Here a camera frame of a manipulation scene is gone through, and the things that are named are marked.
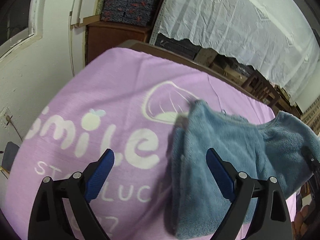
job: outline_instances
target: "white wall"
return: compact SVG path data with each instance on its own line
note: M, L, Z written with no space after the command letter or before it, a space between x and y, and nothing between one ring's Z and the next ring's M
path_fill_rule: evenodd
M73 77L69 14L74 0L45 0L42 38L31 38L0 62L0 111L9 107L25 136L41 110ZM0 150L21 141L11 125L0 124Z
M5 192L7 191L9 174L4 170L0 171L0 209L3 209Z
M310 78L307 86L298 97L296 103L304 112L309 106L320 96L320 62L316 66L316 70Z

